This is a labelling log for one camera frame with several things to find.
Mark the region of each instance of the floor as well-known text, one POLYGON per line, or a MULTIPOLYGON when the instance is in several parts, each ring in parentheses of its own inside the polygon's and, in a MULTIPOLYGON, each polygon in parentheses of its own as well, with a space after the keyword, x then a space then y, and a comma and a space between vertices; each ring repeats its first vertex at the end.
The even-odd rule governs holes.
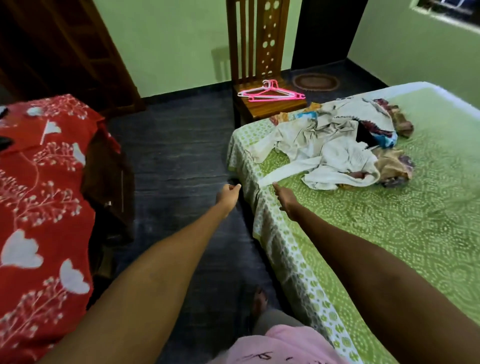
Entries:
MULTIPOLYGON (((341 86, 308 92, 324 102, 371 91, 378 80, 344 62, 303 72, 330 73, 341 86)), ((226 167, 234 131, 230 91, 216 91, 148 106, 113 119, 110 132, 135 170, 135 241, 118 252, 119 272, 156 241, 186 226, 215 201, 232 176, 226 167)), ((206 363, 246 331, 253 292, 261 285, 272 306, 290 308, 257 242, 252 214, 238 204, 213 236, 193 276, 177 324, 157 363, 206 363)))

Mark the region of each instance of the person's left hand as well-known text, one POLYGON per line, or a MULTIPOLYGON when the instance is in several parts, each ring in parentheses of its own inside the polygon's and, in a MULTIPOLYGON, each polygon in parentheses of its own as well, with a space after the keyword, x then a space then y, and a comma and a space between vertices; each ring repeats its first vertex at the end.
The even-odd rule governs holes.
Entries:
POLYGON ((216 194, 216 203, 225 208, 226 215, 228 215, 237 204, 240 188, 241 184, 237 184, 236 186, 225 184, 222 190, 216 194))

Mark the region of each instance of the person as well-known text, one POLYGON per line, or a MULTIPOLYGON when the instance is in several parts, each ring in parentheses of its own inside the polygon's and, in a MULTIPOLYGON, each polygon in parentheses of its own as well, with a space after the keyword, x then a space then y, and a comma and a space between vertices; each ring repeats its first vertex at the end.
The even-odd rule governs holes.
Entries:
MULTIPOLYGON (((401 363, 478 363, 480 328, 415 270, 383 248, 332 226, 274 184, 281 209, 311 239, 373 334, 401 363)), ((133 262, 41 364, 150 364, 179 315, 212 234, 234 208, 240 185, 225 185, 194 223, 133 262)), ((255 295, 252 334, 213 363, 344 363, 312 328, 268 309, 255 295)))

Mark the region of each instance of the foot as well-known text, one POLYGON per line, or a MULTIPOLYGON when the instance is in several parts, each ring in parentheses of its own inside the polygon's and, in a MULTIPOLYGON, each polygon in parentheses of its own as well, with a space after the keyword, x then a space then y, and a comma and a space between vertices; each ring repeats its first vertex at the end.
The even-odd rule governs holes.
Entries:
POLYGON ((268 298, 265 291, 257 287, 255 295, 253 297, 251 316, 254 322, 260 317, 260 315, 267 310, 268 298))

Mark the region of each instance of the person's right arm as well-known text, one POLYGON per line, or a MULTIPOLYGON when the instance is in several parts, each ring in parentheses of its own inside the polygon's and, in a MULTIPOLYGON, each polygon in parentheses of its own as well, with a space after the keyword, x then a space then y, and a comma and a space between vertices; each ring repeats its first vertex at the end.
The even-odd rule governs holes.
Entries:
POLYGON ((414 269, 328 224, 290 189, 274 188, 281 209, 307 234, 372 333, 401 364, 480 363, 480 327, 414 269))

